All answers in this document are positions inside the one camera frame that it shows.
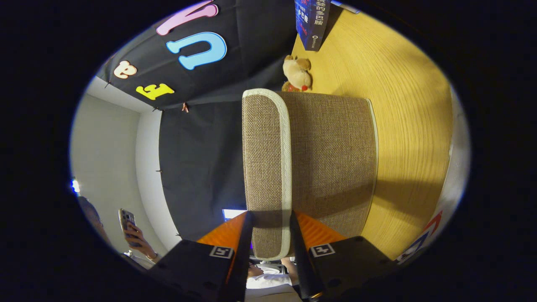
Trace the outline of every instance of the chair backrest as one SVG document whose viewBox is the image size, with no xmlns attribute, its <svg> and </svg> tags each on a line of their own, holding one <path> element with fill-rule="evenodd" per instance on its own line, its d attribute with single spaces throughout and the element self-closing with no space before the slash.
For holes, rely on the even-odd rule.
<svg viewBox="0 0 537 302">
<path fill-rule="evenodd" d="M 292 210 L 345 237 L 361 233 L 376 180 L 377 139 L 367 99 L 305 92 L 243 94 L 246 206 L 254 254 L 293 255 Z"/>
</svg>

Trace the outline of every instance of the yellow letter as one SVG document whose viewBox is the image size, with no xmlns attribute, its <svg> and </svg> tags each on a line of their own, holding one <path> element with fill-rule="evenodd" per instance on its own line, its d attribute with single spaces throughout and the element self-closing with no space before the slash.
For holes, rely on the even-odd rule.
<svg viewBox="0 0 537 302">
<path fill-rule="evenodd" d="M 172 94 L 174 91 L 168 87 L 166 84 L 160 84 L 158 88 L 157 85 L 149 85 L 147 87 L 138 86 L 136 87 L 136 92 L 143 94 L 150 100 L 155 100 L 157 97 L 165 94 Z"/>
</svg>

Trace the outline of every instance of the orange gripper part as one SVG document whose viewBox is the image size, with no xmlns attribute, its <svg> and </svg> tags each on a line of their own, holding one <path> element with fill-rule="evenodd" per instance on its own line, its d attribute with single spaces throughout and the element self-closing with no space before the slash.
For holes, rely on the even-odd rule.
<svg viewBox="0 0 537 302">
<path fill-rule="evenodd" d="M 203 236 L 198 243 L 203 243 L 211 246 L 229 247 L 237 252 L 238 241 L 241 238 L 242 225 L 246 218 L 246 212 L 239 216 L 230 219 L 216 229 L 210 231 Z"/>
<path fill-rule="evenodd" d="M 324 223 L 304 213 L 295 211 L 306 249 L 347 239 Z"/>
</svg>

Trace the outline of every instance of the hand holding phone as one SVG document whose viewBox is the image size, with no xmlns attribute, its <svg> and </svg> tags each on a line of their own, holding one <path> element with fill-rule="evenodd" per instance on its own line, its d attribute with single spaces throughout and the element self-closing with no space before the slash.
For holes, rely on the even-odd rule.
<svg viewBox="0 0 537 302">
<path fill-rule="evenodd" d="M 121 228 L 125 234 L 125 240 L 129 246 L 135 250 L 139 250 L 151 259 L 155 258 L 157 254 L 143 237 L 142 230 L 136 226 L 134 214 L 121 208 L 119 209 L 119 220 L 121 221 Z"/>
<path fill-rule="evenodd" d="M 121 230 L 123 232 L 125 232 L 125 230 L 128 230 L 128 226 L 127 224 L 130 223 L 132 225 L 136 225 L 136 221 L 134 220 L 134 214 L 133 213 L 130 213 L 129 211 L 126 211 L 122 208 L 119 209 L 119 223 L 121 224 Z M 130 234 L 125 234 L 125 240 L 127 240 L 128 238 L 137 238 L 137 236 L 134 236 L 133 235 L 130 235 Z M 132 242 L 132 241 L 129 241 L 127 240 L 128 244 L 130 247 L 141 247 L 141 245 L 139 243 L 136 243 L 136 242 Z"/>
<path fill-rule="evenodd" d="M 129 238 L 125 237 L 125 240 L 127 240 L 129 244 L 132 242 L 132 243 L 137 243 L 139 245 L 137 247 L 132 246 L 133 249 L 139 250 L 142 254 L 144 254 L 145 256 L 148 256 L 151 259 L 157 257 L 157 253 L 155 253 L 153 248 L 149 245 L 147 240 L 143 237 L 143 233 L 140 228 L 128 222 L 127 229 L 124 230 L 124 233 L 127 235 L 130 235 Z"/>
</svg>

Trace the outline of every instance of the blue letter u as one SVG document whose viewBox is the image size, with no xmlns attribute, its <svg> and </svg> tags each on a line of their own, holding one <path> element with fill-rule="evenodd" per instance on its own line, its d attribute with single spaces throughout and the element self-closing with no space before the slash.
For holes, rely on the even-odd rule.
<svg viewBox="0 0 537 302">
<path fill-rule="evenodd" d="M 192 70 L 199 65 L 220 61 L 226 55 L 226 42 L 219 34 L 214 32 L 197 33 L 175 42 L 170 41 L 166 43 L 166 47 L 169 51 L 176 54 L 181 48 L 202 41 L 208 42 L 211 45 L 208 51 L 191 56 L 182 55 L 179 57 L 179 63 L 186 69 Z"/>
</svg>

